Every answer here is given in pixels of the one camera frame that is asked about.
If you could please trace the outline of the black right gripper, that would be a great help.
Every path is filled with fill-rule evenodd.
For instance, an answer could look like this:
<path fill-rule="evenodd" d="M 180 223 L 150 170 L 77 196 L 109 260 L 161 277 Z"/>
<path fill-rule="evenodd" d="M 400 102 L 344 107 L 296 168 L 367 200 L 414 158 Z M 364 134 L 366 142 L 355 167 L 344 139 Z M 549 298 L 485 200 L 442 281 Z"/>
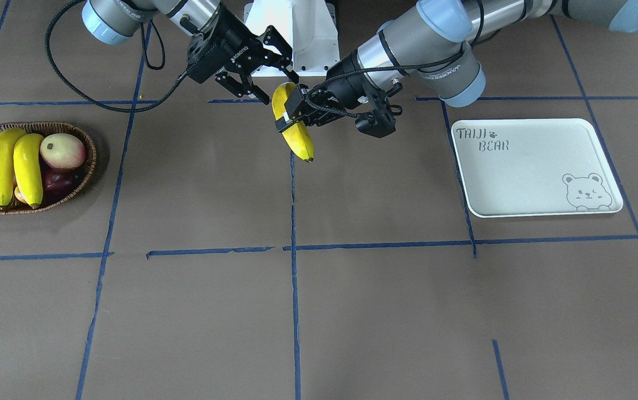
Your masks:
<path fill-rule="evenodd" d="M 256 36 L 228 8 L 219 8 L 209 25 L 191 38 L 187 64 L 187 76 L 197 83 L 215 76 L 215 81 L 237 98 L 250 96 L 266 106 L 271 103 L 270 96 L 246 74 L 274 69 L 299 83 L 293 70 L 293 49 L 275 26 L 268 25 Z M 240 80 L 220 71 L 222 68 L 240 73 Z"/>

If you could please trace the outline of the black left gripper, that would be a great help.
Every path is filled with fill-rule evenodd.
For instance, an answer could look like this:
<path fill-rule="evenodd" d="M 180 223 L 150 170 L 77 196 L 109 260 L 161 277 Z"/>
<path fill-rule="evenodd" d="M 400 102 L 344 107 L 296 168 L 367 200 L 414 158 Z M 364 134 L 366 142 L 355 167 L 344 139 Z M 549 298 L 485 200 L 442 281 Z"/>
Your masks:
<path fill-rule="evenodd" d="M 374 109 L 365 96 L 364 84 L 388 91 L 402 76 L 401 66 L 362 68 L 358 61 L 341 61 L 329 69 L 324 83 L 311 89 L 310 98 L 306 84 L 280 84 L 275 90 L 276 129 L 280 133 L 291 128 L 306 132 L 308 125 L 326 125 L 342 117 L 355 124 L 359 113 Z"/>

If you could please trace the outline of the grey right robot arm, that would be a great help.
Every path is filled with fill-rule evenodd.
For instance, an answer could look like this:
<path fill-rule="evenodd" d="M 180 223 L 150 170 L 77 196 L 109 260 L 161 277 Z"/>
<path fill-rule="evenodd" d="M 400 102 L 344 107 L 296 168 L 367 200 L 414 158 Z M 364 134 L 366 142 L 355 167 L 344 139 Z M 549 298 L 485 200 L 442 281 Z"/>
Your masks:
<path fill-rule="evenodd" d="M 273 26 L 252 33 L 220 1 L 86 1 L 81 13 L 87 30 L 110 45 L 132 38 L 157 15 L 190 37 L 186 76 L 197 83 L 214 78 L 238 98 L 252 94 L 267 104 L 269 96 L 251 77 L 258 68 L 275 68 L 299 82 L 290 70 L 293 49 L 285 38 Z"/>

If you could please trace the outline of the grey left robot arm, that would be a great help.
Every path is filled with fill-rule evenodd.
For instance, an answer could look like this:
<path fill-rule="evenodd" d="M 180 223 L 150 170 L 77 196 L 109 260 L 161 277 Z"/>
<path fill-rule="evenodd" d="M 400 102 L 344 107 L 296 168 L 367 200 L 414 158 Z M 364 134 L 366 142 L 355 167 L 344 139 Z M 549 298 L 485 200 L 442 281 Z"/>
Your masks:
<path fill-rule="evenodd" d="M 280 101 L 276 128 L 285 132 L 350 117 L 360 132 L 385 137 L 402 112 L 389 99 L 409 76 L 448 106 L 468 106 L 486 86 L 474 46 L 502 28 L 547 14 L 638 32 L 638 1 L 418 1 L 333 65 L 323 83 L 291 89 Z"/>

